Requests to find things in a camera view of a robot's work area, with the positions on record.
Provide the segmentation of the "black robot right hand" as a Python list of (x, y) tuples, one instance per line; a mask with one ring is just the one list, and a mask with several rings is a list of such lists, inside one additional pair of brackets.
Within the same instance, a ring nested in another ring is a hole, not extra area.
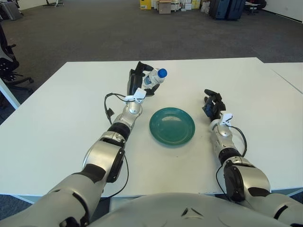
[(220, 119), (221, 111), (226, 111), (221, 95), (209, 89), (205, 89), (204, 93), (206, 94), (204, 97), (205, 105), (202, 107), (202, 110), (211, 122)]

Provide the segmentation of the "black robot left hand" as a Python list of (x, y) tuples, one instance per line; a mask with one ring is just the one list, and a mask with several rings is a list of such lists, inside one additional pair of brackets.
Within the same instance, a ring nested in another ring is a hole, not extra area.
[(127, 95), (134, 95), (137, 88), (142, 88), (143, 78), (145, 77), (144, 71), (151, 72), (154, 68), (150, 65), (138, 62), (136, 68), (130, 69), (129, 80), (127, 83)]

